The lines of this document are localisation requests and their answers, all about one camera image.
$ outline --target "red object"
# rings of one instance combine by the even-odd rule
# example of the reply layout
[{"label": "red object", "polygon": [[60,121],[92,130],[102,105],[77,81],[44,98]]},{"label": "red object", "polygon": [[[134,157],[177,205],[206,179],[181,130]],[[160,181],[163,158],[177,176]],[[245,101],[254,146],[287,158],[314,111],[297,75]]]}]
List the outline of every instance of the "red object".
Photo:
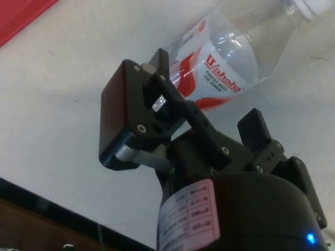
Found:
[{"label": "red object", "polygon": [[0,47],[58,0],[0,0]]}]

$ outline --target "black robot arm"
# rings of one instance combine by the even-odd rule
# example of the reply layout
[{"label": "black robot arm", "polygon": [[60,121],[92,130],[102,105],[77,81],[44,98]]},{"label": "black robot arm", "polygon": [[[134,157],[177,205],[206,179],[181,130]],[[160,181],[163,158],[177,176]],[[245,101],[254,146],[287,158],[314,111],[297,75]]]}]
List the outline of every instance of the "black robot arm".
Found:
[{"label": "black robot arm", "polygon": [[[262,114],[253,109],[238,123],[240,144],[218,132],[169,79],[163,50],[142,67],[121,63],[102,92],[100,162],[112,170],[154,168],[163,205],[178,191],[211,180],[220,235],[194,250],[327,250],[321,234],[327,221],[307,168],[285,157]],[[191,129],[172,141],[185,121]],[[161,243],[158,250],[183,248],[181,239]]]}]

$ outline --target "wahaha logo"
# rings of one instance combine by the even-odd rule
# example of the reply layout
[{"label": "wahaha logo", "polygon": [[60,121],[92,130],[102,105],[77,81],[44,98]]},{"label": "wahaha logo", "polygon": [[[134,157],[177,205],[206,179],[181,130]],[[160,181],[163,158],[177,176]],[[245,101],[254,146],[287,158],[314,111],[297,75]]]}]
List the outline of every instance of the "wahaha logo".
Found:
[{"label": "wahaha logo", "polygon": [[213,56],[210,54],[205,62],[205,66],[229,89],[233,92],[238,93],[241,88],[236,85],[236,82],[232,82],[224,71],[220,69],[220,65],[216,62]]}]

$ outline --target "clear plastic bottle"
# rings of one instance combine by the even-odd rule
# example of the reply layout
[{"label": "clear plastic bottle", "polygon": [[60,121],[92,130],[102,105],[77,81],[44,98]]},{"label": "clear plastic bottle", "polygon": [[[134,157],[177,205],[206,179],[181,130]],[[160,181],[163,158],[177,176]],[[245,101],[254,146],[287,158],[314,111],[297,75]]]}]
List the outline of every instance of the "clear plastic bottle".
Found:
[{"label": "clear plastic bottle", "polygon": [[[171,81],[201,109],[222,105],[268,78],[298,25],[332,4],[248,1],[237,13],[222,4],[169,48]],[[154,106],[163,104],[161,98]]]}]

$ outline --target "white table surface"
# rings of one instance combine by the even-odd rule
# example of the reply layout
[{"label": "white table surface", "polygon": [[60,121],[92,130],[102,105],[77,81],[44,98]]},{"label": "white table surface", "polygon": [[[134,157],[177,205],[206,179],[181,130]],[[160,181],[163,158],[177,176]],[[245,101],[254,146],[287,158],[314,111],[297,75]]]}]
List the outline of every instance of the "white table surface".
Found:
[{"label": "white table surface", "polygon": [[[0,176],[155,247],[153,170],[98,161],[100,94],[125,58],[147,61],[218,0],[60,0],[0,48]],[[293,36],[267,83],[209,113],[239,139],[259,108],[287,155],[308,166],[335,225],[335,10]]]}]

